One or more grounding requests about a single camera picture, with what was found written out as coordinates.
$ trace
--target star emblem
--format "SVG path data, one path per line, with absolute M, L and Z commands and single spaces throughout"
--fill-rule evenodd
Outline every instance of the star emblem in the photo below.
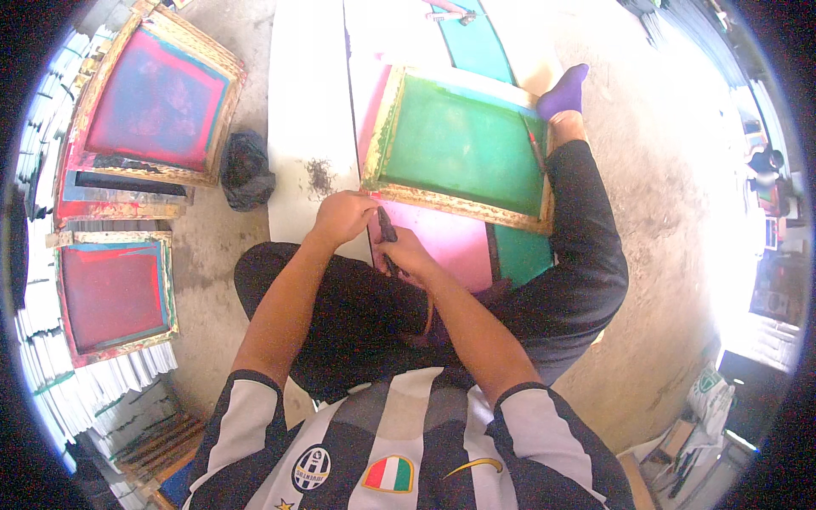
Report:
M 294 503 L 287 503 L 283 500 L 283 498 L 281 498 L 281 504 L 277 505 L 275 508 L 277 508 L 277 510 L 292 510 L 293 505 Z

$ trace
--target purple sock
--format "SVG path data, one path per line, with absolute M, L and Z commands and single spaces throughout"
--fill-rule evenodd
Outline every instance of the purple sock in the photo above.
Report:
M 536 111 L 545 121 L 553 115 L 566 110 L 581 111 L 581 83 L 587 77 L 589 66 L 586 64 L 574 65 L 564 72 L 564 76 L 551 91 L 545 92 L 535 105 Z

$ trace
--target black pants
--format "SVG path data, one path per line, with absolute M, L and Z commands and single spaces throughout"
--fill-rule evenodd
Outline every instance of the black pants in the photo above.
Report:
M 487 308 L 519 339 L 544 383 L 552 384 L 620 308 L 628 269 L 589 146 L 569 142 L 547 164 L 556 201 L 550 244 L 558 265 Z M 250 319 L 298 246 L 265 242 L 238 260 L 235 288 Z M 336 401 L 360 383 L 458 364 L 449 342 L 413 348 L 401 339 L 421 332 L 427 306 L 424 291 L 359 260 L 333 256 L 292 379 L 312 398 Z M 436 324 L 434 330 L 444 329 Z

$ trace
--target black plastic bag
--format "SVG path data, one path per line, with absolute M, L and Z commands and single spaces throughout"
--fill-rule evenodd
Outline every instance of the black plastic bag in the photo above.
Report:
M 266 140 L 255 131 L 232 133 L 221 154 L 221 188 L 235 211 L 252 211 L 265 204 L 275 191 L 275 174 L 269 171 Z

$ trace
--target black and white striped shirt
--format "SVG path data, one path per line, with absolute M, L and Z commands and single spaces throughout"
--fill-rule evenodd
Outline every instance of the black and white striped shirt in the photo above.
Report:
M 493 411 L 466 372 L 412 370 L 288 432 L 282 403 L 269 377 L 230 375 L 184 508 L 633 508 L 615 457 L 542 384 Z

